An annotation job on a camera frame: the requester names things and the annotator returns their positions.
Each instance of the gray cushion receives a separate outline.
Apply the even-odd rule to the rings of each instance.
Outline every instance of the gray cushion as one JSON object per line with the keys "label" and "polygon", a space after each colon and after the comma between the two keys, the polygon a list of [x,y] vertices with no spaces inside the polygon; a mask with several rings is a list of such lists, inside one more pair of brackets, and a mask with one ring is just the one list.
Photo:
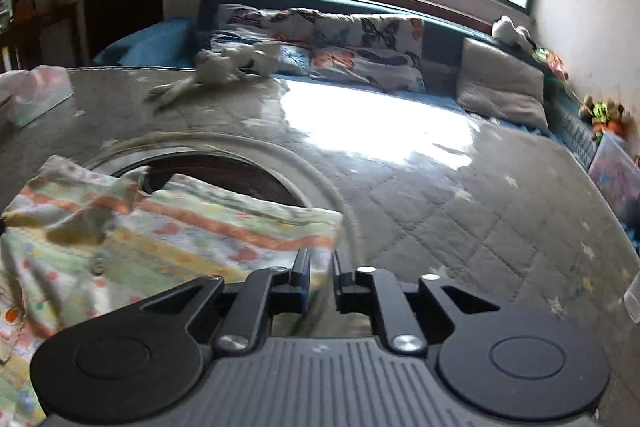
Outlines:
{"label": "gray cushion", "polygon": [[493,46],[465,39],[458,73],[458,104],[483,116],[548,131],[544,75]]}

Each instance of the white plush toy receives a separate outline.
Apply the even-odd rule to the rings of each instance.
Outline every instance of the white plush toy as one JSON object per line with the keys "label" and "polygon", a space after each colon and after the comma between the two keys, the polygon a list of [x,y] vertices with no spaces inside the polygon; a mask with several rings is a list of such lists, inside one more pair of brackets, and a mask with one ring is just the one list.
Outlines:
{"label": "white plush toy", "polygon": [[[223,86],[238,80],[266,77],[278,69],[280,63],[280,44],[278,42],[262,42],[259,44],[233,43],[216,51],[200,50],[195,58],[196,73],[194,76],[164,84],[151,89],[148,97],[159,96],[157,108],[174,102],[191,86]],[[240,71],[253,64],[258,75]]]}
{"label": "white plush toy", "polygon": [[531,40],[529,30],[524,26],[513,25],[513,21],[503,15],[491,28],[491,36],[507,46],[519,46],[527,54],[532,54],[536,48],[536,43]]}

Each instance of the metal screw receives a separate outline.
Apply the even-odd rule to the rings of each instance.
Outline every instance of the metal screw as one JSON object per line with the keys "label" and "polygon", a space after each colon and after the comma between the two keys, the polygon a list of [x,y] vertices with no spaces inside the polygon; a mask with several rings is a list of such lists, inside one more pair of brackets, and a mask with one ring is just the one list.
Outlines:
{"label": "metal screw", "polygon": [[94,275],[102,275],[104,273],[104,260],[101,256],[94,257],[94,263],[91,265],[91,273]]}
{"label": "metal screw", "polygon": [[424,342],[415,335],[398,335],[391,341],[398,351],[412,352],[419,351],[424,347]]}
{"label": "metal screw", "polygon": [[218,339],[218,346],[227,351],[242,351],[249,345],[249,339],[241,335],[222,335]]}

